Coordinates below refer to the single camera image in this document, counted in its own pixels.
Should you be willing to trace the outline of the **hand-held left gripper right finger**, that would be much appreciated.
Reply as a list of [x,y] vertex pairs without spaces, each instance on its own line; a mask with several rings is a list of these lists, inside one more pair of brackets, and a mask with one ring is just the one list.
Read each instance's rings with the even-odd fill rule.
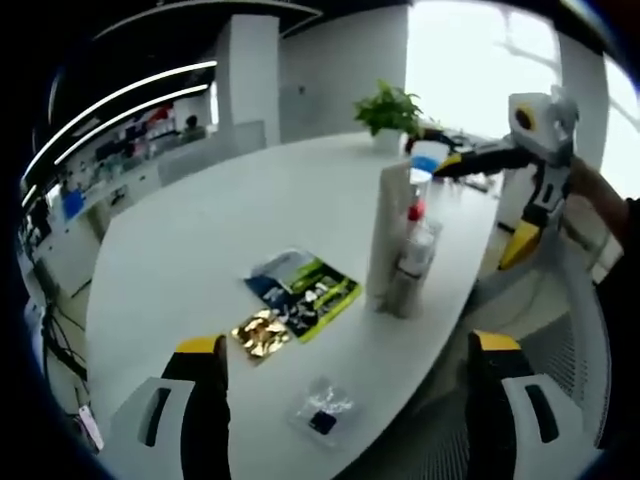
[[593,461],[581,409],[504,334],[468,335],[469,479],[578,479]]

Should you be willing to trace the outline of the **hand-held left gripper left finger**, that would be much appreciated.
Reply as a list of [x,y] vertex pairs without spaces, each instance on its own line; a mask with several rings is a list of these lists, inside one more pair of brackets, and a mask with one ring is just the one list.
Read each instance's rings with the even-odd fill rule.
[[102,465],[115,479],[229,479],[226,337],[180,343],[112,417]]

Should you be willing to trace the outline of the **person's right hand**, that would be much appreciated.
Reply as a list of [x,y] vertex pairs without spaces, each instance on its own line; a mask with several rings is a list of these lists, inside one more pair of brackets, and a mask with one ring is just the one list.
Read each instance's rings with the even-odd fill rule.
[[577,156],[571,159],[565,229],[572,240],[590,253],[602,249],[608,237],[595,206],[603,181],[600,173],[582,159]]

